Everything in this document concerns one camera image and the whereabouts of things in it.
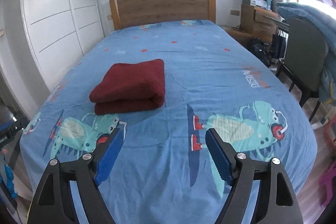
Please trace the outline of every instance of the metal screw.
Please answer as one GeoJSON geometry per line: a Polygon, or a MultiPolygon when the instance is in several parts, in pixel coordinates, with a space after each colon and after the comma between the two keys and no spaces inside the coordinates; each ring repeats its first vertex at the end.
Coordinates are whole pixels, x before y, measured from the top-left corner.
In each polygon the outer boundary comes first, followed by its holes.
{"type": "Polygon", "coordinates": [[[241,160],[244,160],[244,159],[246,159],[246,155],[244,153],[238,153],[237,158],[239,158],[241,160]]]}
{"type": "Polygon", "coordinates": [[[50,163],[50,165],[56,165],[57,164],[57,160],[56,159],[52,159],[49,163],[50,163]]]}
{"type": "Polygon", "coordinates": [[[92,155],[90,153],[86,153],[83,155],[83,160],[89,160],[90,158],[92,158],[92,155]]]}
{"type": "Polygon", "coordinates": [[[280,160],[279,160],[278,158],[273,158],[273,159],[272,159],[272,162],[273,162],[274,164],[280,164],[280,160]]]}

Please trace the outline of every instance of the blue gripper pad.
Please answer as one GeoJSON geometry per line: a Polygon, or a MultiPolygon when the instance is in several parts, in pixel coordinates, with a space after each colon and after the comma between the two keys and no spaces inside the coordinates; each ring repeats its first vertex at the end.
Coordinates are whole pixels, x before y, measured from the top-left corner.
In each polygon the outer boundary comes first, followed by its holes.
{"type": "Polygon", "coordinates": [[[99,186],[103,181],[106,181],[110,175],[113,165],[119,155],[119,152],[124,144],[124,133],[121,129],[116,133],[113,140],[107,147],[105,154],[97,163],[97,172],[94,177],[95,183],[99,186]]]}
{"type": "Polygon", "coordinates": [[[231,163],[210,130],[207,130],[205,133],[205,143],[216,165],[220,178],[232,186],[234,178],[231,163]]]}

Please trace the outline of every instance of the folded red towel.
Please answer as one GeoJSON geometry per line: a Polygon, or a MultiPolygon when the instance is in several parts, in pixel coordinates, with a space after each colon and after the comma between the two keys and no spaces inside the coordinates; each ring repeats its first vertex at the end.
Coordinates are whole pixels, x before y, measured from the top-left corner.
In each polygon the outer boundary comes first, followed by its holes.
{"type": "Polygon", "coordinates": [[[138,64],[114,64],[90,93],[97,115],[152,110],[165,100],[161,59],[138,64]]]}

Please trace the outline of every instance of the black bag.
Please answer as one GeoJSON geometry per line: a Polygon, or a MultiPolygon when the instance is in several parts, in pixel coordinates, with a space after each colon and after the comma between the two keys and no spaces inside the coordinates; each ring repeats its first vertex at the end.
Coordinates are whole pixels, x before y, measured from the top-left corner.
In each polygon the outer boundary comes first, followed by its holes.
{"type": "Polygon", "coordinates": [[[283,58],[286,50],[286,38],[278,34],[273,35],[272,45],[269,49],[269,56],[274,59],[283,58]]]}
{"type": "Polygon", "coordinates": [[[258,38],[252,39],[248,50],[253,53],[253,55],[255,55],[261,62],[263,62],[267,68],[271,66],[271,62],[268,59],[266,52],[265,43],[263,41],[258,38]]]}

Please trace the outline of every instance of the chair leg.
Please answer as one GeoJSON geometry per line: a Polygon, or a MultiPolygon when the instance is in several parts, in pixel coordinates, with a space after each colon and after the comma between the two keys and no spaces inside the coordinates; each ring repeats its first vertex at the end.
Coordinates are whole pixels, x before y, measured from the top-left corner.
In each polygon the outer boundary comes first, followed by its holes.
{"type": "Polygon", "coordinates": [[[289,92],[291,92],[292,91],[292,89],[293,89],[293,87],[294,87],[294,82],[291,84],[291,86],[289,87],[289,92]]]}
{"type": "Polygon", "coordinates": [[[280,73],[282,72],[282,68],[283,68],[282,66],[283,66],[283,64],[281,62],[279,62],[277,72],[275,73],[276,77],[279,77],[280,73]]]}
{"type": "Polygon", "coordinates": [[[311,122],[311,120],[313,120],[313,118],[314,118],[314,116],[315,116],[315,114],[317,112],[317,109],[319,108],[320,104],[321,104],[320,101],[317,101],[317,104],[316,104],[316,106],[315,106],[315,108],[313,110],[313,113],[311,114],[311,116],[309,118],[309,122],[311,122]]]}
{"type": "Polygon", "coordinates": [[[301,108],[309,98],[310,98],[310,90],[309,89],[302,90],[301,100],[299,102],[301,108]]]}

